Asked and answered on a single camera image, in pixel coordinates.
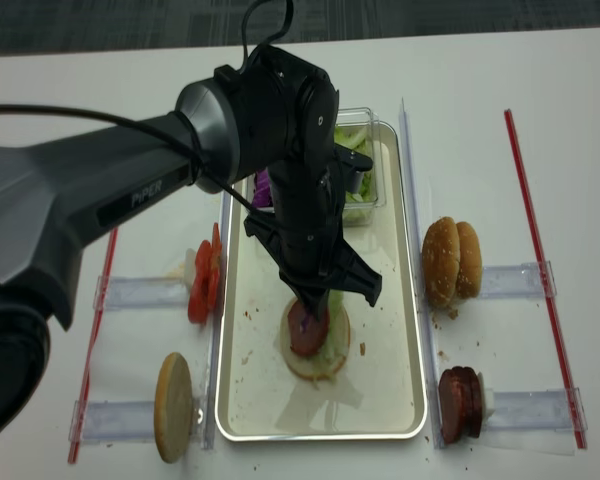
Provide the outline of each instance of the clear plastic container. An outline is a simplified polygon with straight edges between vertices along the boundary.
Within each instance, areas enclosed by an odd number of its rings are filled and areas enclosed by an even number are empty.
[[[382,149],[379,144],[379,123],[377,116],[368,108],[348,108],[338,112],[336,126],[347,135],[353,135],[360,129],[366,130],[365,140],[356,148],[373,161],[373,168],[366,173],[370,177],[366,201],[355,201],[349,196],[342,213],[344,227],[369,225],[373,221],[375,208],[384,204],[384,182],[382,181]],[[250,202],[255,194],[255,176],[247,180],[246,198]],[[273,207],[261,210],[272,212]]]

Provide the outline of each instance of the red rod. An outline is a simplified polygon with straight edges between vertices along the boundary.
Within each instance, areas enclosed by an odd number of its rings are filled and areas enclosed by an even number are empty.
[[[516,164],[516,170],[518,172],[518,180],[520,181],[520,189],[522,190],[522,199],[524,200],[524,208],[527,211],[527,220],[529,221],[529,228],[531,230],[531,238],[533,240],[533,248],[536,252],[536,260],[542,266],[545,265],[546,258],[544,256],[544,250],[542,248],[542,242],[540,241],[540,230],[538,229],[538,223],[536,222],[535,211],[533,210],[533,203],[531,202],[531,191],[529,190],[529,184],[527,182],[527,174],[524,170],[524,164],[522,163],[522,153],[520,152],[520,144],[518,143],[518,134],[516,133],[516,127],[513,123],[513,114],[511,110],[505,110],[504,119],[507,123],[507,131],[509,132],[509,141],[511,142],[511,150],[513,151],[513,160]],[[548,292],[549,285],[546,282],[547,274],[543,272],[542,275],[545,284],[545,291]],[[560,329],[560,319],[558,318],[558,308],[556,307],[555,299],[552,296],[546,296],[545,301],[547,303],[547,310],[549,312],[549,320],[551,322],[551,330],[553,331],[553,339],[556,343],[556,350],[558,352],[558,361],[560,362],[560,371],[562,372],[562,381],[564,388],[567,390],[567,397],[569,399],[569,409],[571,411],[571,420],[574,425],[574,433],[576,437],[576,444],[579,449],[587,448],[587,440],[584,435],[582,428],[575,428],[576,426],[584,425],[581,422],[579,409],[577,405],[577,399],[573,395],[573,379],[571,377],[571,369],[569,368],[569,360],[567,359],[567,350],[564,346],[562,338],[562,330]]]
[[[102,292],[107,291],[107,284],[109,282],[109,275],[111,275],[111,265],[113,264],[113,254],[116,250],[116,241],[118,240],[118,229],[115,228],[109,234],[109,245],[107,246],[107,254],[104,259],[104,267],[102,268],[102,289],[98,292],[101,295]],[[82,434],[82,421],[84,418],[85,410],[87,408],[87,400],[89,399],[89,366],[91,365],[91,352],[93,346],[96,343],[98,337],[98,331],[100,330],[100,322],[102,322],[103,309],[99,308],[93,315],[93,326],[91,327],[91,338],[89,340],[89,348],[87,349],[87,359],[84,364],[84,373],[82,375],[82,388],[80,389],[80,403],[78,404],[78,424],[74,432],[75,441],[71,442],[71,448],[69,449],[69,464],[74,465],[78,461],[78,451],[80,450],[80,435]]]

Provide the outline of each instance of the black cable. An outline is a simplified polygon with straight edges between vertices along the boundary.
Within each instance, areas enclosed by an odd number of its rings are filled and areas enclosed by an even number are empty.
[[[240,67],[239,72],[243,73],[248,66],[249,52],[247,50],[247,26],[249,24],[249,17],[251,14],[261,5],[265,3],[271,2],[273,0],[256,0],[247,11],[244,12],[244,16],[242,17],[242,27],[241,27],[241,35],[242,35],[242,66]],[[260,48],[269,45],[271,42],[278,40],[279,38],[284,37],[289,29],[291,28],[291,23],[293,22],[293,0],[286,0],[287,8],[284,14],[284,21],[282,23],[282,27],[276,33],[269,35],[262,42],[258,44],[254,51],[259,50]]]
[[[51,115],[56,117],[87,118],[89,120],[113,123],[114,125],[137,130],[157,138],[158,140],[162,140],[171,146],[177,153],[180,153],[187,158],[195,158],[196,156],[195,151],[191,147],[185,145],[168,133],[152,127],[151,125],[112,115],[110,113],[96,112],[94,110],[85,110],[82,108],[53,107],[47,105],[0,104],[0,115]]]

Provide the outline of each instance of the bottom bun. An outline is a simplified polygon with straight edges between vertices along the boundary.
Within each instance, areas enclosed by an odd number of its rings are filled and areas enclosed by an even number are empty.
[[[291,351],[291,334],[287,316],[295,299],[284,309],[280,321],[280,349],[282,357],[293,373],[305,380],[331,379],[342,368],[349,355],[351,343],[351,326],[349,315],[344,306],[331,316],[329,333],[318,353],[310,357],[301,357]]]

